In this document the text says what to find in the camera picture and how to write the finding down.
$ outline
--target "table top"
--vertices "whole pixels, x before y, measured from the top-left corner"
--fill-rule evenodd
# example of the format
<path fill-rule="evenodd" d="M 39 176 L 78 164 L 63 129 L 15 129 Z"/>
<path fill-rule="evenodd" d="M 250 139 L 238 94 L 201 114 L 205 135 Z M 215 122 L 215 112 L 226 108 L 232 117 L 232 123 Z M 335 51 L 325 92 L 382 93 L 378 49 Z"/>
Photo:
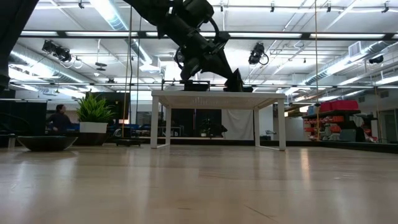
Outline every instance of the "table top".
<path fill-rule="evenodd" d="M 180 109 L 236 109 L 253 110 L 264 108 L 278 99 L 285 99 L 283 93 L 231 93 L 218 91 L 152 91 L 165 106 Z"/>

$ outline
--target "ceiling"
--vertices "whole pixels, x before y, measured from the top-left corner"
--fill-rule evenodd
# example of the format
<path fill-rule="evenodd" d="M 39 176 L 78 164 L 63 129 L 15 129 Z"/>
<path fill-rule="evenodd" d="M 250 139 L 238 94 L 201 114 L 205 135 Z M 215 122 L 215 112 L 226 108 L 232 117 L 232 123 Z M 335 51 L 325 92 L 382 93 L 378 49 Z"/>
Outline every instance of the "ceiling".
<path fill-rule="evenodd" d="M 220 10 L 220 0 L 208 0 L 214 5 L 214 20 L 221 30 L 226 31 L 274 31 L 274 32 L 398 32 L 396 18 L 398 13 L 398 0 L 389 1 L 390 11 L 381 13 L 384 2 L 380 0 L 333 0 L 331 12 L 319 12 L 317 14 L 317 28 L 315 28 L 314 0 L 224 0 L 224 12 Z M 275 11 L 270 12 L 271 3 L 274 2 Z M 326 9 L 329 0 L 318 0 L 318 7 Z M 348 6 L 354 3 L 354 8 L 342 15 Z M 115 0 L 118 11 L 124 21 L 129 21 L 130 8 L 124 1 Z M 78 6 L 78 0 L 40 0 L 37 9 L 30 17 L 25 30 L 112 30 L 100 13 L 89 1 L 83 1 L 84 9 Z M 132 30 L 156 31 L 156 28 L 141 20 L 138 13 L 133 10 Z M 212 26 L 204 24 L 202 30 L 213 31 Z M 20 38 L 18 44 L 37 52 L 38 54 L 55 60 L 55 57 L 41 50 L 45 39 Z M 94 82 L 106 82 L 109 78 L 115 78 L 118 83 L 124 83 L 126 74 L 131 71 L 128 61 L 128 46 L 123 39 L 103 39 L 100 42 L 98 61 L 106 63 L 106 71 L 95 70 L 97 66 L 96 39 L 53 39 L 57 45 L 70 49 L 70 52 L 81 59 L 84 64 L 77 69 L 70 69 Z M 251 49 L 258 42 L 262 42 L 269 49 L 270 62 L 260 67 L 249 65 L 248 58 Z M 333 61 L 347 53 L 348 47 L 355 43 L 352 41 L 301 41 L 278 40 L 230 40 L 225 52 L 231 68 L 240 69 L 246 84 L 296 84 L 295 75 L 308 75 L 326 63 Z M 178 45 L 170 39 L 141 39 L 141 47 L 149 54 L 158 56 L 161 65 L 173 64 L 172 57 Z M 385 55 L 385 63 L 391 63 L 398 56 L 397 52 L 388 52 Z M 375 69 L 380 65 L 370 65 Z M 363 73 L 365 67 L 357 63 L 347 69 L 334 74 L 327 80 L 322 80 L 322 85 L 335 85 L 337 80 L 345 80 Z M 154 83 L 160 82 L 162 76 L 159 73 L 142 72 L 137 67 L 137 60 L 132 65 L 132 82 Z M 209 80 L 212 83 L 224 83 L 225 79 L 213 73 L 202 73 L 195 77 L 197 80 Z M 124 87 L 111 87 L 113 90 L 121 90 Z M 276 91 L 276 88 L 260 88 L 257 91 Z"/>

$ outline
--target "white curtain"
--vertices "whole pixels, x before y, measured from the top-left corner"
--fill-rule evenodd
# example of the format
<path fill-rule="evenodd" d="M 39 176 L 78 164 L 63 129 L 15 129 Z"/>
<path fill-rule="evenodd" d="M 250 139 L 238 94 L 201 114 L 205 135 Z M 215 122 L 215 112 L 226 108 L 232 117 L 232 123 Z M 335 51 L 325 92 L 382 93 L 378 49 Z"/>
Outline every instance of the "white curtain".
<path fill-rule="evenodd" d="M 221 123 L 228 130 L 227 140 L 253 140 L 253 111 L 222 110 Z"/>

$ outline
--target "ceiling duct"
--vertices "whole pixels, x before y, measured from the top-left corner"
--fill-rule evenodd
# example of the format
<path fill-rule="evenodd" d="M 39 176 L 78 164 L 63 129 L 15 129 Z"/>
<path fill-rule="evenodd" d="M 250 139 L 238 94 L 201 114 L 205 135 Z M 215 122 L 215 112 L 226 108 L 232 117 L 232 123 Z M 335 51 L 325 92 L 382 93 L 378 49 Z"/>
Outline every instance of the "ceiling duct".
<path fill-rule="evenodd" d="M 317 71 L 314 71 L 310 74 L 307 75 L 306 79 L 302 82 L 299 83 L 299 85 L 311 85 L 312 83 L 315 83 L 317 80 L 321 80 L 322 78 L 329 77 L 330 75 L 333 75 L 335 73 L 338 73 L 351 65 L 353 65 L 355 62 L 362 61 L 362 60 L 368 60 L 374 57 L 378 57 L 380 55 L 385 54 L 387 51 L 386 49 L 392 45 L 394 45 L 396 42 L 394 41 L 379 41 L 379 42 L 373 42 L 373 41 L 360 41 L 355 43 L 355 47 L 350 46 L 350 52 L 346 53 L 336 59 L 334 59 L 332 62 L 329 62 L 325 64 L 321 69 L 320 72 L 317 75 Z M 284 90 L 283 93 L 286 95 L 290 95 L 293 92 L 297 91 L 299 88 L 289 88 L 287 90 Z"/>
<path fill-rule="evenodd" d="M 120 16 L 118 7 L 115 5 L 114 0 L 90 0 L 91 5 L 101 14 L 105 21 L 112 27 L 113 30 L 129 31 L 129 27 Z M 125 39 L 127 44 L 130 43 L 129 39 Z M 152 58 L 147 52 L 138 44 L 136 39 L 131 39 L 131 50 L 139 57 L 139 61 L 144 65 L 152 64 Z M 157 67 L 153 67 L 150 72 L 159 72 Z"/>
<path fill-rule="evenodd" d="M 58 82 L 70 82 L 70 83 L 92 83 L 93 81 L 80 75 L 73 70 L 65 68 L 58 62 L 48 59 L 43 55 L 39 55 L 20 44 L 16 44 L 10 54 L 9 64 L 25 65 L 34 68 L 37 75 L 45 73 L 45 76 L 58 76 Z M 112 91 L 105 86 L 96 86 L 99 91 Z"/>

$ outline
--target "white planter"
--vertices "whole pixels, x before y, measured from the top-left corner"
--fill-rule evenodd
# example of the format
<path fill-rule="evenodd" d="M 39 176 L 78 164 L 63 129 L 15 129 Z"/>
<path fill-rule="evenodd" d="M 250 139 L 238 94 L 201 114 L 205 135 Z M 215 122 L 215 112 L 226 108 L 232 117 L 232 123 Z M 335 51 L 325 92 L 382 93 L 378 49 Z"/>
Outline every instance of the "white planter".
<path fill-rule="evenodd" d="M 106 133 L 107 123 L 81 122 L 81 133 Z"/>

